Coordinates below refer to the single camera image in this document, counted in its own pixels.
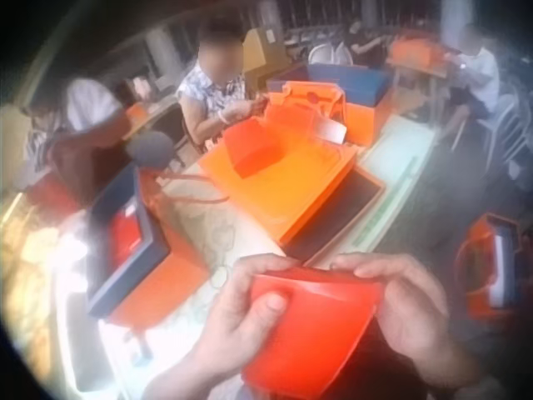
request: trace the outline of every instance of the blue box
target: blue box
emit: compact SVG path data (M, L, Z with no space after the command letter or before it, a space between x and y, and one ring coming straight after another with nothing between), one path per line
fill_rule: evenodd
M375 107L392 83L388 72L361 67L309 64L285 71L266 81L269 92L282 92L287 81L335 83L346 94L346 102Z
M132 198L142 240L130 258L112 271L109 223ZM88 212L87 240L91 248L87 255L88 313L105 318L170 252L159 223L142 201L138 167L125 167L97 197Z

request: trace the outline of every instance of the white table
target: white table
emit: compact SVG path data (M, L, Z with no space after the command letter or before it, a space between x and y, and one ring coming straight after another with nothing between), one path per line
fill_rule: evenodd
M338 253L371 252L394 222L431 154L435 132L426 125L392 116L379 141L362 155L358 164L386 185L385 192L357 225L325 256L317 268L327 268ZM190 173L201 173L193 165ZM214 198L217 190L198 182L170 182L165 191L172 195ZM104 347L126 398L138 399L144 387L158 373L178 363L198 339L207 312L240 257L258 253L282 254L281 249L247 215L230 202L216 206L177 205L183 227L201 250L212 270L212 278L159 326L147 332L153 358L135 364L131 343L124 341L127 329L100 322ZM240 386L238 377L223 384L212 398L233 398Z

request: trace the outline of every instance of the table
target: table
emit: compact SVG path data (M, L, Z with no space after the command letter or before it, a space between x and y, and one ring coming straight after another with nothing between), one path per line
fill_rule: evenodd
M148 117L143 119L140 122L135 122L132 124L129 132L126 133L122 140L128 141L135 137L141 130L144 128L149 128L153 123L155 123L159 118L165 115L169 110L177 105L177 98L175 96L168 96L152 104L148 108Z
M394 222L412 192L431 154L436 132L426 125L391 116L381 138L359 160L359 165L386 184L372 208L344 238L330 248L314 267L327 268L338 253L371 252ZM188 173L202 173L195 164ZM198 182L168 183L166 193L180 196L216 197L217 190ZM220 286L240 257L257 253L282 254L281 249L246 214L230 202L205 206L176 205L183 228L200 249L212 277L172 315L146 333L153 358L132 362L127 329L101 321L99 331L118 386L125 398L138 399L158 373L178 363L199 338L209 307ZM217 387L210 398L234 398L239 377Z
M386 63L395 68L393 81L393 87L395 90L398 88L398 83L400 81L400 69L402 68L424 73L430 77L430 124L432 127L436 126L438 123L438 86L439 82L444 81L448 76L446 66L442 65L434 68L424 68L409 64L407 62L398 62L392 58L388 58Z

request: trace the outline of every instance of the sleeve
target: sleeve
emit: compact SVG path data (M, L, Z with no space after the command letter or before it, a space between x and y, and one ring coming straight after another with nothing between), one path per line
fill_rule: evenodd
M198 100L199 102L204 102L206 100L206 97L204 93L198 89L196 85L193 85L188 79L183 79L182 83L180 83L180 86L177 88L176 91L176 97L177 100L181 100L182 96L186 95L190 98L194 98Z
M67 119L76 131L107 121L122 109L121 103L101 83L76 79L67 89Z
M496 71L498 70L498 65L496 64L496 58L489 54L481 65L480 73L486 75L487 77L494 78L496 76Z

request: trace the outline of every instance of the finger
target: finger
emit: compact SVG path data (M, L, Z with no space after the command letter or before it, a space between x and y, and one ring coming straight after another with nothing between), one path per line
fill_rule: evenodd
M234 313L244 314L248 307L248 291L254 275L267 271L283 271L301 265L293 258L275 254L262 254L240 258L233 268L232 275L222 288L220 302Z
M441 313L448 315L446 294L439 281L411 256L354 253L337 256L335 269L352 269L359 278L391 278L399 275L417 286L435 304Z
M258 298L238 328L243 344L251 346L252 353L259 351L268 334L285 312L287 299L278 293L267 293Z
M437 310L433 302L415 285L405 279L390 281L385 288L383 299L403 321L413 323L417 318L435 316Z

